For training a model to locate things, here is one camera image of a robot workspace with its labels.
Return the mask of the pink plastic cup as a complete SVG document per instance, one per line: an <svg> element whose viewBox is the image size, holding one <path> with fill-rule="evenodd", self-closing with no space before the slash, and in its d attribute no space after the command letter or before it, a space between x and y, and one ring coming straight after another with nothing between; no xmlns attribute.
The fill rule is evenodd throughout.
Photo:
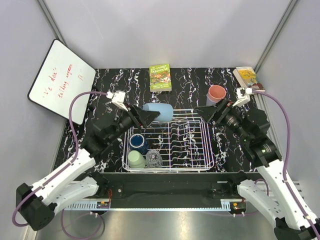
<svg viewBox="0 0 320 240"><path fill-rule="evenodd" d="M227 94L227 92L224 87L222 87L220 85L212 85L208 89L207 97L210 101L217 103L220 100L222 100L223 98L225 98L226 94Z"/></svg>

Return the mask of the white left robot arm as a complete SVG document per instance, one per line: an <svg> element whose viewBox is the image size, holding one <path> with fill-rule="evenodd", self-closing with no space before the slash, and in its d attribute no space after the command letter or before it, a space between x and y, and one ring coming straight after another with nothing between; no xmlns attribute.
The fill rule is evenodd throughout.
<svg viewBox="0 0 320 240"><path fill-rule="evenodd" d="M159 108L128 105L118 118L103 116L76 152L43 179L16 189L17 211L34 231L47 226L68 205L86 197L103 198L109 181L100 173L87 173L110 150L113 142L132 127L148 127L161 115ZM71 182L82 173L85 178Z"/></svg>

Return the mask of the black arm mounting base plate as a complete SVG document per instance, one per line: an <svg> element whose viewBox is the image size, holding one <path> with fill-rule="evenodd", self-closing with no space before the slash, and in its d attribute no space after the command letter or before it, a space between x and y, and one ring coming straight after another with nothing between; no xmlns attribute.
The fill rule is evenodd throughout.
<svg viewBox="0 0 320 240"><path fill-rule="evenodd" d="M214 193L214 187L240 174L107 172L102 176L112 190L113 209L199 209L220 207L227 195Z"/></svg>

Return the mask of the light green plastic cup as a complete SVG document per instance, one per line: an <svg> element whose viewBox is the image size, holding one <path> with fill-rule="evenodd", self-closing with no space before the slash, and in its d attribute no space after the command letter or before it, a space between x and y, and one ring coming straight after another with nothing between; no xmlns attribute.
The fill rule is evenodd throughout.
<svg viewBox="0 0 320 240"><path fill-rule="evenodd" d="M143 169L146 166L144 156L137 150L130 151L127 159L128 164L132 169Z"/></svg>

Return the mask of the light blue plastic cup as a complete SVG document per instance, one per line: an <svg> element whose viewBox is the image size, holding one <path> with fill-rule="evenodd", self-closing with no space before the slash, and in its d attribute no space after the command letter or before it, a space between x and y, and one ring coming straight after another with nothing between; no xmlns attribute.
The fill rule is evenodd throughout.
<svg viewBox="0 0 320 240"><path fill-rule="evenodd" d="M160 115L155 119L155 121L163 123L170 122L174 114L172 105L168 103L146 103L143 105L142 109L146 111L160 112Z"/></svg>

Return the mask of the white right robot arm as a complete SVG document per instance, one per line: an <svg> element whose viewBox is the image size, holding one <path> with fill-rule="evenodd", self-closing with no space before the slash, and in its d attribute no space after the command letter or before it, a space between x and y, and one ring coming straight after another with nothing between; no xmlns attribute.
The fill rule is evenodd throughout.
<svg viewBox="0 0 320 240"><path fill-rule="evenodd" d="M287 170L277 146L268 137L270 128L263 110L251 109L244 116L227 99L194 109L208 124L229 128L239 137L242 151L265 180L274 198L263 193L245 173L228 181L232 198L248 200L272 225L279 240L318 240L320 218L308 207Z"/></svg>

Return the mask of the lilac plastic cup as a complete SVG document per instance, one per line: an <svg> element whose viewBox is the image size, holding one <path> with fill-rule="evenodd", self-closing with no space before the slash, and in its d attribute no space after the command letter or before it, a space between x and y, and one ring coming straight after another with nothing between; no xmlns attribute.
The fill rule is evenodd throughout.
<svg viewBox="0 0 320 240"><path fill-rule="evenodd" d="M214 106L216 104L215 101L211 100L209 97L207 97L206 99L206 106L209 107L209 106Z"/></svg>

